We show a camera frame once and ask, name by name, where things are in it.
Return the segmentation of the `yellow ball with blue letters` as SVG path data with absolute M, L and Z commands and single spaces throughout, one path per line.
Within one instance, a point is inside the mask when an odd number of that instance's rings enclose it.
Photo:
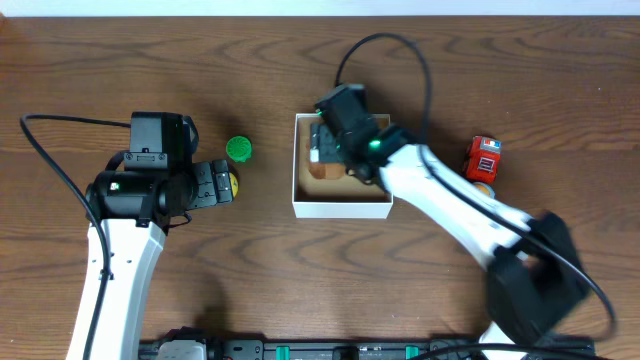
M 231 185 L 231 191 L 232 191 L 232 196 L 236 197 L 239 191 L 239 182 L 237 177 L 233 174 L 233 173 L 229 173 L 229 179 L 230 179 L 230 185 Z

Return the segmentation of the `brown plush toy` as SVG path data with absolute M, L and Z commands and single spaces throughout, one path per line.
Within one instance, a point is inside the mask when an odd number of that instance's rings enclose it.
M 338 180 L 345 174 L 345 167 L 343 163 L 333 163 L 333 164 L 322 164 L 322 163 L 312 163 L 310 161 L 310 140 L 308 143 L 307 149 L 307 169 L 310 175 L 317 180 Z

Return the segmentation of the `green round plastic toy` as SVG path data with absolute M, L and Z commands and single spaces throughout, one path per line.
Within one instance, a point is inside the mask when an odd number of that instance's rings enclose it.
M 252 156 L 252 143 L 244 136 L 234 136 L 227 141 L 226 153 L 231 160 L 244 163 Z

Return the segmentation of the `red toy car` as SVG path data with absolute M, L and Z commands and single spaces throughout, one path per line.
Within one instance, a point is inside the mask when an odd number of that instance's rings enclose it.
M 502 142 L 486 136 L 474 136 L 465 152 L 463 175 L 470 182 L 492 184 L 501 160 Z

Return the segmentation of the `yellow rubber duck blue hat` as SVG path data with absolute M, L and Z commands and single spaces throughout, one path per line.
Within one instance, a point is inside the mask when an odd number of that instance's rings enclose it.
M 495 191 L 493 190 L 493 188 L 491 186 L 489 186 L 486 183 L 482 183 L 482 182 L 474 182 L 473 186 L 478 189 L 479 191 L 481 191 L 483 194 L 485 194 L 486 196 L 494 199 L 496 194 Z

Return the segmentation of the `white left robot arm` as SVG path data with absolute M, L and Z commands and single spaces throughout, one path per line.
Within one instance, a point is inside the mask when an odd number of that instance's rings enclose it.
M 174 175 L 125 169 L 112 158 L 87 188 L 97 222 L 67 352 L 70 359 L 135 359 L 149 286 L 172 219 L 229 204 L 238 182 L 225 160 L 189 164 Z

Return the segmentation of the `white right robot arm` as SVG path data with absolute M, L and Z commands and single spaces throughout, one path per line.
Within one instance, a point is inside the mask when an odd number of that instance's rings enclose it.
M 381 128 L 361 85 L 339 85 L 315 107 L 350 176 L 421 210 L 485 270 L 492 323 L 476 351 L 486 359 L 548 354 L 543 339 L 591 289 L 565 222 L 500 203 L 406 130 Z

